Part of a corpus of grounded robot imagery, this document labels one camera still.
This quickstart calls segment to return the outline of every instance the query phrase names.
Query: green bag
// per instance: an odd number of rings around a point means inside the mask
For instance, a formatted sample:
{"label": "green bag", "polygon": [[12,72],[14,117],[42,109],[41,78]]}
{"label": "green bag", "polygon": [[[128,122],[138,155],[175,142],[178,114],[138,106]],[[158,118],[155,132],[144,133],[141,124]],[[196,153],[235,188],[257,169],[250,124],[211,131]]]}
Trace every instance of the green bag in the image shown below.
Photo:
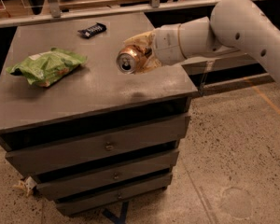
{"label": "green bag", "polygon": [[48,87],[86,60],[86,56],[72,51],[52,48],[48,52],[29,56],[21,63],[8,67],[7,72],[14,76],[25,76],[30,85]]}

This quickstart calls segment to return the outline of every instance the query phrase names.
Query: metal can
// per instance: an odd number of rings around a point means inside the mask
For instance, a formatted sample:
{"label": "metal can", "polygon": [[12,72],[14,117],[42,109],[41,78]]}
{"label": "metal can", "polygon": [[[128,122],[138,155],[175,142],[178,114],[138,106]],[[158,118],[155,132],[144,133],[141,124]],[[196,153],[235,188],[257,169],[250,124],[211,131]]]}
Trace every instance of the metal can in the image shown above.
{"label": "metal can", "polygon": [[122,49],[116,60],[119,70],[124,74],[133,74],[140,71],[146,61],[145,53],[133,45]]}

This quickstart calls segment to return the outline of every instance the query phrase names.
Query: gray drawer front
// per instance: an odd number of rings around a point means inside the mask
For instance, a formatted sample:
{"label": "gray drawer front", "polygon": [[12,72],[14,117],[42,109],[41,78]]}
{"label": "gray drawer front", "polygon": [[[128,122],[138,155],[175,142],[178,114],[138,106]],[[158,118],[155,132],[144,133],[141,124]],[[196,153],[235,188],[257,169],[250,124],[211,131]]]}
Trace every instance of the gray drawer front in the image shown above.
{"label": "gray drawer front", "polygon": [[23,175],[39,175],[87,161],[151,147],[185,137],[189,117],[157,119],[108,134],[77,137],[57,144],[29,147],[6,154],[6,159]]}
{"label": "gray drawer front", "polygon": [[101,205],[122,201],[135,195],[166,187],[170,185],[171,180],[172,174],[167,174],[150,179],[146,182],[132,185],[128,188],[116,189],[101,195],[96,195],[94,197],[90,197],[89,199],[81,199],[68,203],[57,203],[56,207],[62,214],[70,216]]}
{"label": "gray drawer front", "polygon": [[39,184],[37,189],[48,200],[57,200],[89,189],[96,189],[140,175],[146,175],[176,165],[178,150],[162,152],[126,163],[107,166],[98,172],[82,173],[68,176],[56,181]]}

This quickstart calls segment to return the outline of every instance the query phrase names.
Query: gray tabletop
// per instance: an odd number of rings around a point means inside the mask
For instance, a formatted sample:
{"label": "gray tabletop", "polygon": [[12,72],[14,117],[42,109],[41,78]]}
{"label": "gray tabletop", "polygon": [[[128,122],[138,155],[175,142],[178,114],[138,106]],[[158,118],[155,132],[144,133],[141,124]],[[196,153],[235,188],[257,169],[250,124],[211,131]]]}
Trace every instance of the gray tabletop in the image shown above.
{"label": "gray tabletop", "polygon": [[[104,23],[107,31],[91,39],[77,30]],[[88,56],[83,67],[52,87],[30,86],[5,69],[0,76],[0,131],[122,109],[196,91],[181,66],[143,75],[124,75],[116,57],[126,38],[153,29],[142,13],[19,27],[5,67],[50,48]]]}

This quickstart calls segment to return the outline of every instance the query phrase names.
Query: concrete floor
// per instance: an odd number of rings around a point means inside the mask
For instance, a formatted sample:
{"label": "concrete floor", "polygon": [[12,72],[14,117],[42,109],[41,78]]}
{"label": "concrete floor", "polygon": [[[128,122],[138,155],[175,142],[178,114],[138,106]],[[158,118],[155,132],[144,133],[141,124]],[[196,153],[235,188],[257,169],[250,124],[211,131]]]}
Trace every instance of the concrete floor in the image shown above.
{"label": "concrete floor", "polygon": [[0,224],[280,223],[280,88],[266,75],[221,83],[193,100],[190,113],[166,191],[78,217],[13,189],[21,177],[0,148]]}

